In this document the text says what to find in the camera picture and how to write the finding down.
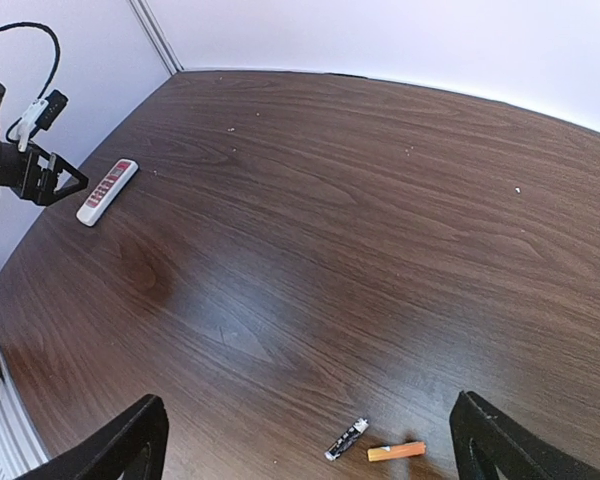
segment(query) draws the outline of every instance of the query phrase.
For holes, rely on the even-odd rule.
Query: dark wood surface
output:
[[[95,228],[67,199],[0,274],[0,345],[52,454],[152,392],[168,479],[454,477],[471,389],[600,468],[600,135],[411,86],[196,73],[85,170],[120,157],[142,170]],[[408,438],[428,455],[366,461]]]

